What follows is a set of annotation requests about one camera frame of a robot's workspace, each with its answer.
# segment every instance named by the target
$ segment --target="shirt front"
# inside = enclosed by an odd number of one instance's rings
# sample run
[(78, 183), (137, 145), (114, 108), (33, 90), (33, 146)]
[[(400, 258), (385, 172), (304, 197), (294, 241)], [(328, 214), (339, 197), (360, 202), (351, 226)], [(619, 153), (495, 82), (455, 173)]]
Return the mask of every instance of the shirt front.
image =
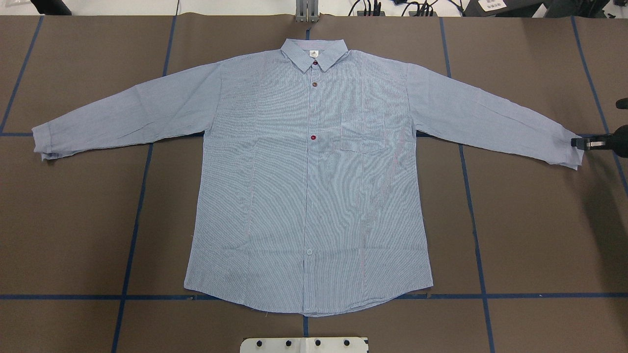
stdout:
[(33, 128), (43, 159), (204, 131), (184, 287), (324, 316), (432, 285), (415, 131), (577, 169), (575, 134), (426, 68), (288, 39)]

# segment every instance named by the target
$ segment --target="shirt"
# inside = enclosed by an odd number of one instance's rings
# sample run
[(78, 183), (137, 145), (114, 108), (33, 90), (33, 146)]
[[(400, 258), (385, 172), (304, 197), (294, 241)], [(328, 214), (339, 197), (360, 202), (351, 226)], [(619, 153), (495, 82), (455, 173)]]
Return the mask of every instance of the shirt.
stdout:
[(570, 145), (577, 136), (547, 117), (343, 40), (288, 39), (280, 50), (174, 73), (33, 136), (35, 152), (54, 159), (204, 131), (184, 287), (318, 317), (433, 285), (416, 130), (582, 163)]

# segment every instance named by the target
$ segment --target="chest pocket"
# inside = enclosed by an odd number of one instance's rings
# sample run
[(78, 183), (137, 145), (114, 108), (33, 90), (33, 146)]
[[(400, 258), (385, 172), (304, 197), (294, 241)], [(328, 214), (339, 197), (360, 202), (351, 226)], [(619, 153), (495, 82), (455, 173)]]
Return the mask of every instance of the chest pocket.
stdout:
[(369, 153), (386, 147), (383, 114), (351, 112), (342, 114), (340, 118), (340, 149)]

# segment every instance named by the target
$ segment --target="white label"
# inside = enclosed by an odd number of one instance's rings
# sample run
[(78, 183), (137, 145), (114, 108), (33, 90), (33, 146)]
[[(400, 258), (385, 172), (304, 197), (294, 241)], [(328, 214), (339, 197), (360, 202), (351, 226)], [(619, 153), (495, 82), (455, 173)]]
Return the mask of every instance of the white label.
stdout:
[(482, 9), (487, 12), (506, 7), (504, 0), (478, 0), (478, 3), (480, 3)]

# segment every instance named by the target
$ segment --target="long-sleeve shirt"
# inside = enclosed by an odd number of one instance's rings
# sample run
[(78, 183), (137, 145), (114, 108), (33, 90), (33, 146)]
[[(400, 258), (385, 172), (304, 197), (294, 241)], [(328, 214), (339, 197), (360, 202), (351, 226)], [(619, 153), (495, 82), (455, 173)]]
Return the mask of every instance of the long-sleeve shirt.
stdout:
[(184, 287), (324, 316), (432, 286), (415, 131), (577, 169), (560, 124), (419, 65), (288, 39), (33, 128), (43, 159), (204, 131)]

